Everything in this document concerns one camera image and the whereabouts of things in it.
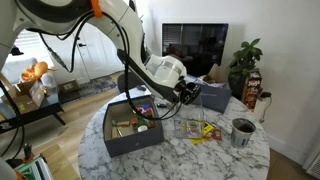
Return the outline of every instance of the cardboard box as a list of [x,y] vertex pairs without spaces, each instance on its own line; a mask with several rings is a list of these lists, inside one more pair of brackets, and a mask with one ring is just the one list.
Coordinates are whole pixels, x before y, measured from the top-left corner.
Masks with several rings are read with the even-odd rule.
[[226,84],[226,76],[224,69],[217,64],[214,64],[209,73],[202,79],[204,82],[210,84],[223,83]]
[[242,91],[242,102],[254,111],[258,99],[259,89],[261,86],[262,77],[259,71],[249,72]]
[[[135,105],[150,104],[154,116],[158,117],[156,107],[151,96],[142,96],[132,99]],[[164,141],[163,128],[161,122],[157,122],[157,126],[143,132],[125,133],[122,132],[123,137],[112,139],[112,132],[116,134],[112,120],[116,122],[130,121],[136,117],[128,100],[110,103],[106,111],[103,121],[104,142],[109,152],[110,157],[119,156],[131,151],[145,148],[151,145],[156,145]]]
[[63,93],[68,93],[68,92],[72,92],[80,89],[79,84],[75,79],[59,84],[58,87],[59,87],[59,90]]
[[[19,108],[21,114],[38,109],[44,99],[41,83],[38,81],[17,84],[10,88],[8,93]],[[3,95],[1,99],[4,103],[10,105],[5,95]]]

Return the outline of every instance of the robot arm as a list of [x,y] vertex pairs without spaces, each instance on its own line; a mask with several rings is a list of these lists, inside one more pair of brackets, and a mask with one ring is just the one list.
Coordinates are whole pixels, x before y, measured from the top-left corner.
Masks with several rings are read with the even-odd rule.
[[[70,0],[68,4],[60,6],[39,0],[2,1],[0,23],[8,26],[0,28],[0,68],[21,30],[30,28],[54,35],[67,33],[84,14],[92,11],[90,0]],[[129,63],[131,71],[145,82],[155,96],[173,103],[182,101],[188,104],[190,99],[199,94],[200,90],[195,86],[186,86],[183,80],[186,68],[179,60],[171,56],[152,55],[145,64],[142,63],[144,34],[141,20],[125,2],[99,0],[99,6],[104,15],[91,18],[88,23],[112,40],[118,49],[119,59]],[[182,99],[174,92],[179,88],[186,90]]]

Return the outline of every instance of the round table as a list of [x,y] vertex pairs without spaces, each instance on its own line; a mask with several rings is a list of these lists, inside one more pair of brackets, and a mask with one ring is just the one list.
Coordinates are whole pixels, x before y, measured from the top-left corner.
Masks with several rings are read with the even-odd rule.
[[[131,97],[144,95],[130,90]],[[120,94],[109,103],[125,100]],[[205,119],[222,132],[222,141],[193,145],[189,139],[174,137],[173,119],[162,122],[165,141],[121,156],[110,158],[103,140],[102,123],[108,103],[91,119],[79,148],[82,179],[266,179],[269,170],[269,144],[265,132],[252,113],[237,99],[231,98],[224,114],[204,109]],[[158,109],[164,114],[167,109]],[[246,118],[256,126],[246,148],[231,145],[231,122]]]

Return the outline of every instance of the black tv screen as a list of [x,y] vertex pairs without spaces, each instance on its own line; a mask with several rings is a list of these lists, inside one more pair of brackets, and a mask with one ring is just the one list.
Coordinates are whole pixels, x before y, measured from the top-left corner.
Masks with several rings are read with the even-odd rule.
[[220,66],[228,24],[162,24],[162,56],[178,58],[193,76]]

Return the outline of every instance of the gray box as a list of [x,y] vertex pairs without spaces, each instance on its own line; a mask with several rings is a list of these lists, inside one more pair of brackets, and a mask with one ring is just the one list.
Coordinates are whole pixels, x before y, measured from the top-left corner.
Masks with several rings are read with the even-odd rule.
[[[157,109],[151,96],[132,98],[134,105],[150,104],[154,116],[158,116]],[[128,100],[110,103],[103,121],[103,138],[110,157],[119,156],[128,152],[142,149],[148,146],[164,142],[163,127],[161,122],[147,131],[137,132],[131,135],[112,139],[112,120],[117,122],[128,121],[136,117],[131,109]]]

